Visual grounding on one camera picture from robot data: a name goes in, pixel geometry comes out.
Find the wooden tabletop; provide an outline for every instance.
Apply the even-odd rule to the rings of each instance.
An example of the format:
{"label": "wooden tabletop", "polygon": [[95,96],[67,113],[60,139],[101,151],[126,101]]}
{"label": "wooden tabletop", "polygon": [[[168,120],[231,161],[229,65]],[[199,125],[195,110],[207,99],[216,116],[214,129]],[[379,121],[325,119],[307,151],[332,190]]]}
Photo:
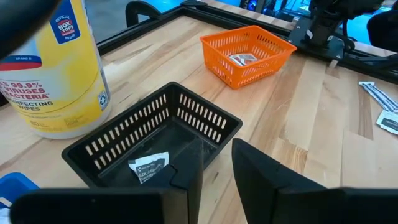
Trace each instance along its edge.
{"label": "wooden tabletop", "polygon": [[[210,4],[290,26],[244,9]],[[395,100],[397,85],[341,67],[330,70],[325,62],[293,54],[279,73],[232,90],[206,69],[199,40],[222,30],[180,17],[104,55],[113,101],[109,118],[176,81],[239,117],[243,126],[237,138],[322,185],[398,188],[398,137],[375,125],[381,107],[358,81],[375,81]],[[0,108],[0,120],[0,177],[22,172],[41,187],[86,187],[61,158],[76,139],[36,136],[9,105]],[[229,143],[205,171],[200,223],[245,222]]]}

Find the plastic basket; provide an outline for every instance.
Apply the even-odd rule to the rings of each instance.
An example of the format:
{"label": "plastic basket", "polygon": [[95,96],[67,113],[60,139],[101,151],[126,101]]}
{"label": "plastic basket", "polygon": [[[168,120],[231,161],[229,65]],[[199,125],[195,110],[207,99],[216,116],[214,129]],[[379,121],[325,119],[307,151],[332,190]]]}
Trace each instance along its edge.
{"label": "plastic basket", "polygon": [[[24,174],[18,172],[0,178],[0,198],[4,198],[9,203],[14,203],[21,195],[38,188]],[[9,208],[8,203],[3,203],[2,200],[0,200],[0,209]]]}
{"label": "plastic basket", "polygon": [[[201,37],[205,64],[233,89],[273,75],[297,49],[259,26],[247,26]],[[228,56],[251,53],[259,59],[239,66]]]}
{"label": "plastic basket", "polygon": [[89,186],[139,185],[128,160],[169,152],[170,162],[203,140],[204,167],[220,153],[242,121],[172,82],[137,102],[62,152]]}

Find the black basket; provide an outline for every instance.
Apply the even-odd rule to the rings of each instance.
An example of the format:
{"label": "black basket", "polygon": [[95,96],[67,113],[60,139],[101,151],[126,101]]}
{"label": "black basket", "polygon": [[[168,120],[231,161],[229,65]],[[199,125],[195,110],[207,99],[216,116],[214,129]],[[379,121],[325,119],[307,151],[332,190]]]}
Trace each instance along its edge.
{"label": "black basket", "polygon": [[172,159],[203,140],[204,168],[242,126],[213,103],[171,82],[75,142],[63,159],[89,186],[139,185],[127,161],[161,152]]}

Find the box tops logo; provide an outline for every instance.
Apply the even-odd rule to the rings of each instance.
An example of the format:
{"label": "box tops logo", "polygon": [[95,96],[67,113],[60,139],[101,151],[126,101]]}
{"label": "box tops logo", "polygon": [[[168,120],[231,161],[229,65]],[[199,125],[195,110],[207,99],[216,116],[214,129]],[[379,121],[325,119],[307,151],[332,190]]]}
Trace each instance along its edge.
{"label": "box tops logo", "polygon": [[55,22],[57,23],[58,29],[63,37],[73,35],[73,33],[75,33],[73,21],[68,15],[58,16]]}

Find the yellow label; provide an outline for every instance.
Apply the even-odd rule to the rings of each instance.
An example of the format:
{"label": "yellow label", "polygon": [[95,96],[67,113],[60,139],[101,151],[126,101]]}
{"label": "yellow label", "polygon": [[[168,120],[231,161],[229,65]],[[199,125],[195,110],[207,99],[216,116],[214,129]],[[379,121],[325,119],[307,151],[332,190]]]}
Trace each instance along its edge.
{"label": "yellow label", "polygon": [[0,91],[43,133],[73,131],[101,117],[110,95],[81,0],[64,0],[41,31],[0,64]]}

